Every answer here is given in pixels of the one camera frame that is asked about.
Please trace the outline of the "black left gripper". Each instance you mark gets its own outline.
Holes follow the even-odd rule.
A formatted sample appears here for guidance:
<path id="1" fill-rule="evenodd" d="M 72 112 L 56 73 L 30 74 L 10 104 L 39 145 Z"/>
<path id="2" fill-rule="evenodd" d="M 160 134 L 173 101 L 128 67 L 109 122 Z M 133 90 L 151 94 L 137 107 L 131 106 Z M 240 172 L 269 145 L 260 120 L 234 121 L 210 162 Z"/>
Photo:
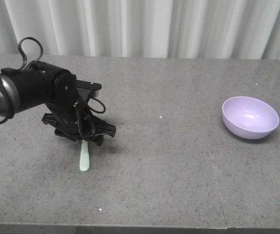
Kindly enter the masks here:
<path id="1" fill-rule="evenodd" d="M 92 114 L 92 110 L 83 97 L 75 92 L 73 99 L 46 102 L 51 111 L 44 114 L 42 122 L 55 128 L 55 134 L 72 141 L 85 140 L 98 146 L 103 143 L 103 136 L 115 136 L 116 127 Z"/>

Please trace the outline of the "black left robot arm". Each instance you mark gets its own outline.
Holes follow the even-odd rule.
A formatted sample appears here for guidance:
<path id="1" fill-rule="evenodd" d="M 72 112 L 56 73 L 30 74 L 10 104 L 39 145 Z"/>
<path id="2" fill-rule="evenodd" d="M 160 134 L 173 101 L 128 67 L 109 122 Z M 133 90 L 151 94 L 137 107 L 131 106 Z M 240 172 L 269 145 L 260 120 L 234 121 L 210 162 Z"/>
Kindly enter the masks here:
<path id="1" fill-rule="evenodd" d="M 50 112 L 42 122 L 54 127 L 55 135 L 100 146 L 104 135 L 116 133 L 116 127 L 95 116 L 88 104 L 100 89 L 99 83 L 78 80 L 70 71 L 42 61 L 22 70 L 0 69 L 0 124 L 45 104 Z"/>

